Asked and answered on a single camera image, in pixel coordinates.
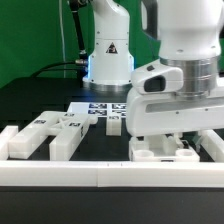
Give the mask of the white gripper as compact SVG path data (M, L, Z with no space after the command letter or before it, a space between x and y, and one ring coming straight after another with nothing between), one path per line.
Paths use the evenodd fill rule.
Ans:
M171 133L224 128L224 97L181 101L171 94L141 95L132 88L126 127L134 137L167 134L169 141L183 148L179 135Z

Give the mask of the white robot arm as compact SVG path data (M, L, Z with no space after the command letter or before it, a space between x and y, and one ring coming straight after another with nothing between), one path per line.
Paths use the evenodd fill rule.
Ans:
M129 88L131 138L224 127L224 78L219 76L224 0L140 0L141 26L160 42L159 56L134 67L127 46L129 18L112 0L92 0L95 48L88 87Z

